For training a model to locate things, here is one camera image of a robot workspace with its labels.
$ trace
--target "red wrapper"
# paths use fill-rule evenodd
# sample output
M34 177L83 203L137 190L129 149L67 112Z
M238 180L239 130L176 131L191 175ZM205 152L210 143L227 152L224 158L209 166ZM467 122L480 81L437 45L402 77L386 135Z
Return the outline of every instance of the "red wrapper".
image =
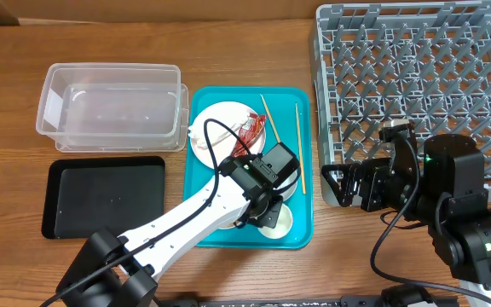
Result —
M266 124L266 115L256 115L255 113L250 113L247 122L240 128L238 131L238 136L248 148L251 148L251 145L258 139L261 135L261 132L264 129L264 124ZM236 142L232 153L230 154L233 157L238 157L241 155L247 154L246 150L242 146L240 142Z

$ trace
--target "clear plastic container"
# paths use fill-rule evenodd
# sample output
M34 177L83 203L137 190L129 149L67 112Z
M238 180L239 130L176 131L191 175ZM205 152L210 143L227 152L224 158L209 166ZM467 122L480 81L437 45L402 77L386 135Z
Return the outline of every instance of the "clear plastic container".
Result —
M179 151L188 111L188 90L176 66L54 64L36 129L62 152Z

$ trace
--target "blue tray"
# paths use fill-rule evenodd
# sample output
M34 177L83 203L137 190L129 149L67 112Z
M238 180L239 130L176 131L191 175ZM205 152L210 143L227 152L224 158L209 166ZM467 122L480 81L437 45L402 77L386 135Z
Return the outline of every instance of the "blue tray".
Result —
M312 195L312 139L310 130L310 105L306 94L292 87L262 86L207 86L194 94L191 101L192 124L198 114L205 108L220 101L237 101L251 107L258 114L266 114L260 94L269 105L280 139L298 157L297 124L295 120L295 102L301 125L303 142L304 176L306 195L303 194L300 180L295 194L286 201L292 211L293 225L289 234L277 240L269 239L251 225L243 229L219 229L208 235L198 246L202 247L238 247L238 248L287 248L298 249L306 246L314 234L314 197ZM275 144L276 138L269 121L266 123L267 153ZM213 176L213 170L203 165L194 156L190 142L188 143L187 164L185 167L184 199L196 194Z

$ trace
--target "plastic dish rack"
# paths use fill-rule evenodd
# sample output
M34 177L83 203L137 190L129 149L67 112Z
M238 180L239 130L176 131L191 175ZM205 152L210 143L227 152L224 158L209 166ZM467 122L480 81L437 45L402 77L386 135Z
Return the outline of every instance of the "plastic dish rack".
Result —
M322 5L315 20L320 163L388 156L375 132L408 118L420 158L430 136L472 136L491 200L491 1ZM338 206L321 181L324 200Z

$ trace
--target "wood grain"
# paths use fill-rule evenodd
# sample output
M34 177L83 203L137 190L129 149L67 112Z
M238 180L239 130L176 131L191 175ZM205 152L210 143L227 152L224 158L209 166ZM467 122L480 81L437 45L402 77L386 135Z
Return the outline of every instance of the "wood grain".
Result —
M308 40L312 25L312 20L280 20L0 28L0 306L39 305L54 293L84 243L46 240L40 231L50 164L100 156L59 153L48 137L35 131L38 99L50 65L176 64L191 94L210 84L296 86L312 101L315 140ZM315 141L311 146L315 234L305 248L194 248L163 276L158 295L162 299L335 298L377 294L391 286L368 264L374 242L384 230L378 214L325 204ZM166 210L182 201L186 154L161 154L167 170ZM397 275L457 285L435 255L425 229L396 230L382 247L378 263Z

